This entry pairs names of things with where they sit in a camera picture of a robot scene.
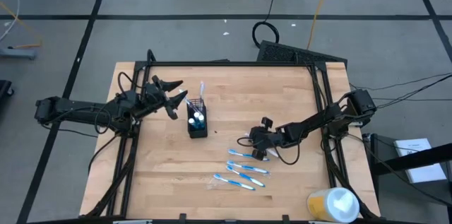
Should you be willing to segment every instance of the blue toothbrush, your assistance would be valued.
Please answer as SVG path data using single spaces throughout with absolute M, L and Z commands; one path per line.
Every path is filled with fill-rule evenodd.
M 234 149 L 229 149 L 227 150 L 228 153 L 233 154 L 233 155 L 238 155 L 238 156 L 242 156 L 245 158 L 253 158 L 253 155 L 248 154 L 248 153 L 238 153 L 236 150 Z M 269 158 L 264 157 L 262 161 L 269 161 Z
M 220 180 L 220 181 L 229 182 L 230 184 L 236 185 L 236 186 L 238 186 L 238 187 L 242 187 L 242 188 L 249 189 L 249 190 L 256 190 L 256 189 L 254 189 L 253 187 L 251 187 L 251 186 L 249 186 L 249 185 L 246 185 L 246 184 L 242 184 L 242 183 L 240 183 L 240 182 L 236 182 L 236 181 L 232 181 L 232 180 L 225 179 L 225 178 L 221 177 L 220 174 L 214 174 L 213 176 L 214 176 L 214 178 L 216 178 L 216 179 L 218 179 L 218 180 Z
M 263 174 L 270 174 L 270 172 L 267 171 L 267 170 L 263 170 L 263 169 L 261 169 L 261 168 L 252 167 L 252 166 L 247 166 L 247 165 L 239 165 L 239 164 L 235 163 L 235 162 L 232 161 L 232 160 L 228 160 L 228 161 L 227 161 L 227 164 L 228 164 L 228 165 L 232 165 L 232 166 L 236 166 L 236 167 L 241 167 L 241 168 L 243 168 L 243 169 L 245 169 L 245 170 L 251 170 L 251 171 L 255 171 L 255 172 L 261 172 L 261 173 L 263 173 Z
M 251 181 L 251 182 L 253 182 L 253 183 L 259 185 L 260 187 L 265 187 L 265 185 L 264 185 L 262 182 L 260 182 L 260 181 L 258 181 L 258 180 L 256 180 L 256 179 L 254 179 L 253 177 L 250 177 L 250 176 L 248 176 L 248 175 L 246 175 L 246 174 L 244 174 L 244 173 L 240 173 L 240 172 L 238 172 L 238 171 L 235 171 L 234 168 L 232 168 L 231 166 L 227 166 L 226 169 L 228 169 L 229 171 L 234 172 L 234 173 L 240 175 L 240 176 L 241 176 L 242 178 L 244 178 L 244 179 L 247 179 L 247 180 L 249 180 L 249 181 Z

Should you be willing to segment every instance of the white cable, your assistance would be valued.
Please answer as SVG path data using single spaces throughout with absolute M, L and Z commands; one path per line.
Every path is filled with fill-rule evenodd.
M 16 18 L 19 17 L 19 11 L 20 11 L 20 0 L 17 0 Z M 9 34 L 9 31 L 13 28 L 14 24 L 16 24 L 17 21 L 16 18 L 14 18 L 14 21 L 9 25 L 8 30 L 5 30 L 5 33 L 0 37 L 0 42 Z

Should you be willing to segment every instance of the gray floor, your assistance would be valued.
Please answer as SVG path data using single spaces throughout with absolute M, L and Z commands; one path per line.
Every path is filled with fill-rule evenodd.
M 11 8 L 15 0 L 4 1 Z M 22 14 L 86 15 L 95 0 L 21 0 Z M 313 13 L 318 0 L 275 0 L 274 13 Z M 438 14 L 452 14 L 452 0 L 431 0 Z M 256 14 L 266 13 L 270 0 L 103 0 L 100 14 Z M 323 14 L 427 15 L 422 0 L 325 0 Z M 0 21 L 0 31 L 6 21 Z M 71 97 L 102 102 L 107 97 L 114 64 L 145 59 L 151 48 L 160 61 L 196 61 L 228 58 L 255 61 L 251 41 L 256 20 L 97 20 Z M 48 131 L 33 119 L 35 101 L 61 95 L 81 42 L 85 20 L 28 20 L 44 38 L 34 61 L 0 59 L 0 78 L 12 80 L 14 98 L 0 116 L 0 222 L 13 223 L 22 206 Z M 273 20 L 281 43 L 306 47 L 310 20 Z M 442 21 L 452 35 L 452 21 Z M 258 31 L 259 39 L 272 40 Z M 16 27 L 2 47 L 34 42 Z M 355 21 L 320 20 L 311 49 L 349 60 L 350 81 L 379 87 L 452 71 L 449 59 L 429 20 Z M 392 98 L 422 87 L 426 82 L 372 92 Z M 420 93 L 418 98 L 451 98 L 452 81 Z M 379 110 L 366 132 L 393 138 L 429 138 L 433 146 L 450 143 L 448 124 L 452 102 L 402 102 Z M 64 124 L 94 133 L 91 126 Z M 44 174 L 29 221 L 75 218 L 83 197 L 87 165 L 95 142 L 61 132 Z M 382 214 L 393 220 L 447 223 L 444 206 L 413 201 L 385 193 Z

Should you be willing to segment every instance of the wooden tabletop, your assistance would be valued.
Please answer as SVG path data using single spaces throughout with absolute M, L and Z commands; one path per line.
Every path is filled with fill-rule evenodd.
M 131 77 L 133 65 L 117 63 L 108 100 L 119 92 L 117 74 L 124 71 Z M 329 63 L 327 68 L 333 99 L 338 100 L 350 91 L 344 64 Z M 186 105 L 179 106 L 179 118 L 175 121 L 164 110 L 145 117 L 127 218 L 177 219 L 180 213 L 186 213 L 188 219 L 281 220 L 283 214 L 291 220 L 312 219 L 307 209 L 308 195 L 329 187 L 319 130 L 303 140 L 299 161 L 292 166 L 273 156 L 269 162 L 259 162 L 227 153 L 229 148 L 251 152 L 250 148 L 237 145 L 236 139 L 258 126 L 262 117 L 269 117 L 274 121 L 273 127 L 277 127 L 302 121 L 317 112 L 311 76 L 304 67 L 155 66 L 150 71 L 151 76 L 158 75 L 164 81 L 184 80 L 181 88 L 189 91 L 189 98 L 197 98 L 200 81 L 205 83 L 208 137 L 189 138 Z M 127 80 L 123 85 L 130 87 Z M 350 133 L 361 134 L 356 128 Z M 111 132 L 99 136 L 96 150 L 111 137 Z M 350 184 L 369 209 L 379 215 L 364 146 L 352 138 L 342 142 Z M 118 147 L 119 140 L 93 163 L 81 214 L 91 210 L 111 184 Z M 286 161 L 292 161 L 297 147 L 282 149 L 280 153 Z M 215 173 L 220 173 L 253 185 L 227 171 L 228 160 L 269 170 L 271 175 L 267 177 L 247 172 L 266 188 L 249 191 L 213 179 Z M 115 213 L 119 212 L 121 197 L 122 187 Z

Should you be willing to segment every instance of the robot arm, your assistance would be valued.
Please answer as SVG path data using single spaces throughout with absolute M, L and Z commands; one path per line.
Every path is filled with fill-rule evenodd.
M 116 97 L 107 103 L 72 101 L 59 97 L 38 100 L 35 119 L 44 125 L 71 121 L 104 126 L 122 135 L 131 131 L 134 122 L 151 112 L 157 112 L 161 107 L 165 107 L 168 116 L 177 119 L 174 110 L 188 92 L 184 91 L 172 98 L 167 97 L 165 92 L 174 90 L 183 81 L 164 82 L 157 76 L 153 76 L 152 80 L 153 83 L 144 85 L 144 98 L 140 98 L 135 91 L 128 90 L 117 93 Z
M 347 98 L 347 104 L 340 103 Z M 262 118 L 263 126 L 251 128 L 249 138 L 253 150 L 253 157 L 262 160 L 267 148 L 289 148 L 299 144 L 308 134 L 326 126 L 332 136 L 341 136 L 348 132 L 348 125 L 352 122 L 362 122 L 363 125 L 370 121 L 374 115 L 376 106 L 366 90 L 355 90 L 345 94 L 337 102 L 328 105 L 325 110 L 319 112 L 303 122 L 291 122 L 284 124 L 271 132 L 273 121 L 267 117 Z

